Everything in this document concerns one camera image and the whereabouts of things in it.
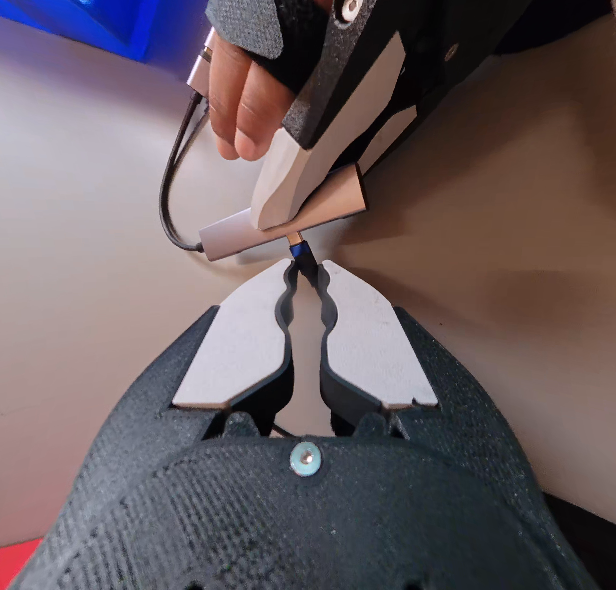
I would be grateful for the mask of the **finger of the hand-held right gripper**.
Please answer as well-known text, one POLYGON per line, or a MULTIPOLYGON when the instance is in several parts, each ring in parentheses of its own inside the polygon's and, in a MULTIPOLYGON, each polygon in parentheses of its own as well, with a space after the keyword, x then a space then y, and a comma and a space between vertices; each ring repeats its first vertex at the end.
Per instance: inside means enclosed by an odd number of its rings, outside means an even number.
POLYGON ((417 117, 416 106, 405 108, 393 116, 378 130, 358 160, 360 173, 366 173, 389 149, 397 138, 417 117))
POLYGON ((312 148, 302 148, 283 127, 276 131, 252 195, 250 222, 254 228, 267 230, 296 216, 339 155, 385 109, 404 59, 404 46, 395 32, 312 148))

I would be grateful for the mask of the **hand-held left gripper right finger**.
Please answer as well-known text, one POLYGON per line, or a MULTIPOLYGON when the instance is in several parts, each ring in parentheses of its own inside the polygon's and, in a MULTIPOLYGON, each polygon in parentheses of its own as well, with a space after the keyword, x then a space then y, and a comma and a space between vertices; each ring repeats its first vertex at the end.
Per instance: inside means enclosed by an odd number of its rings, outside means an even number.
POLYGON ((321 395, 333 411, 435 407, 437 396, 394 307, 331 260, 320 268, 321 395))

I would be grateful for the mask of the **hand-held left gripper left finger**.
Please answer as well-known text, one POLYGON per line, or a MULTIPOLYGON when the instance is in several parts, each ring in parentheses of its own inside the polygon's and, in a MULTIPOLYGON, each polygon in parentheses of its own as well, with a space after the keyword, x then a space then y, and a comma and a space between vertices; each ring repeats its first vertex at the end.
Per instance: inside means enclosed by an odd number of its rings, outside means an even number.
POLYGON ((289 366, 295 262, 281 259, 219 306, 173 397, 180 408, 227 410, 289 366))

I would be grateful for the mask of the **blue plastic bin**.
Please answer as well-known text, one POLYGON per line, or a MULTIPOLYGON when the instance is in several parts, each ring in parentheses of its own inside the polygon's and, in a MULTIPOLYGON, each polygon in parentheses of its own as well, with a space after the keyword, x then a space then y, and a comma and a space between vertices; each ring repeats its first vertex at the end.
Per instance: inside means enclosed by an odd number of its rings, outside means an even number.
POLYGON ((1 16, 182 72, 204 40, 208 0, 1 0, 1 16))

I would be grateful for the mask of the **person's right hand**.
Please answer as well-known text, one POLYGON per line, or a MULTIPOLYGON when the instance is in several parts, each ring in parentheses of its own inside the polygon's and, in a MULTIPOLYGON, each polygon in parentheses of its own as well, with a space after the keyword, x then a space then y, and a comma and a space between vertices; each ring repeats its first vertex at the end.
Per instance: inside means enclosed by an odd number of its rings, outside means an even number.
POLYGON ((212 38, 210 123, 220 155, 256 161, 268 151, 295 94, 218 34, 212 38))

